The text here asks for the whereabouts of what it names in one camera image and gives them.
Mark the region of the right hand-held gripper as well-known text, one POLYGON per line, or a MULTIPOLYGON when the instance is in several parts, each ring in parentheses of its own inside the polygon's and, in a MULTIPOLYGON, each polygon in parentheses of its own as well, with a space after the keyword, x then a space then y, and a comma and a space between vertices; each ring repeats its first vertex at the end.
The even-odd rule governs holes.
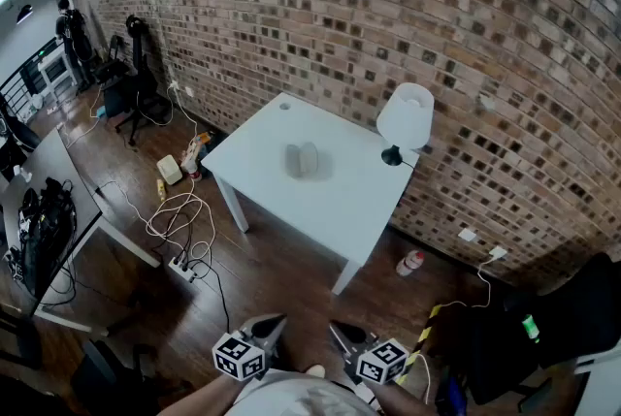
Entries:
POLYGON ((355 384, 387 384, 405 368, 409 352, 395 338, 376 341, 373 332, 345 322, 332 322, 330 334, 343 358, 345 373, 355 384), (367 343, 353 346, 349 354, 350 342, 367 343))

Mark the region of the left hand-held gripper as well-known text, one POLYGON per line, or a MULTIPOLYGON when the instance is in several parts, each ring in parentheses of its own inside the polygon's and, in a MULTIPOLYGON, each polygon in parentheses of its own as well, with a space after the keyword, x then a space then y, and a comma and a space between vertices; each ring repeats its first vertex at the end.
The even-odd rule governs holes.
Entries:
POLYGON ((266 314, 224 334, 212 348, 214 366, 235 380, 261 379, 273 364, 286 323, 284 314, 266 314))

